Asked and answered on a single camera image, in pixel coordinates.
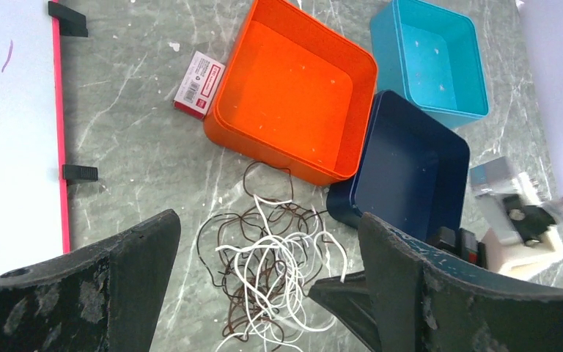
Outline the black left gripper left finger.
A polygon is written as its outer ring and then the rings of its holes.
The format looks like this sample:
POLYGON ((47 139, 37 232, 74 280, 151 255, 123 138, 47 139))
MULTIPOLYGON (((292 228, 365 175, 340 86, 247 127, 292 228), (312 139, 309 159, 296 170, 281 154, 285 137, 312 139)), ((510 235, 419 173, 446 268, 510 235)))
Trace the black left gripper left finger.
POLYGON ((0 276, 0 351, 148 351, 179 247, 165 210, 0 276))

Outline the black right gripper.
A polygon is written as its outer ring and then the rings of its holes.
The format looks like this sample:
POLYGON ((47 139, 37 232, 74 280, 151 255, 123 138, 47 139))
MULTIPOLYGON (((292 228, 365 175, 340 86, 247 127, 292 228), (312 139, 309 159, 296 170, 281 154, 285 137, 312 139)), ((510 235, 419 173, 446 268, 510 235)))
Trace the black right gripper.
MULTIPOLYGON (((486 245, 471 231, 439 227, 427 243, 487 268, 486 245)), ((336 317, 369 351, 383 350, 363 271, 348 274, 344 280, 339 276, 318 279, 310 287, 308 297, 336 317)))

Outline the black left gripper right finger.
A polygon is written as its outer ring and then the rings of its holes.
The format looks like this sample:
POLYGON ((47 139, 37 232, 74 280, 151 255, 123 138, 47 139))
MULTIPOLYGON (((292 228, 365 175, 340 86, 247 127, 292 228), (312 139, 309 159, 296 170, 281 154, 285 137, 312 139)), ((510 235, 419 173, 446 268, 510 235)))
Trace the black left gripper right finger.
POLYGON ((379 351, 563 351, 563 289, 472 265, 370 213, 358 239, 379 351))

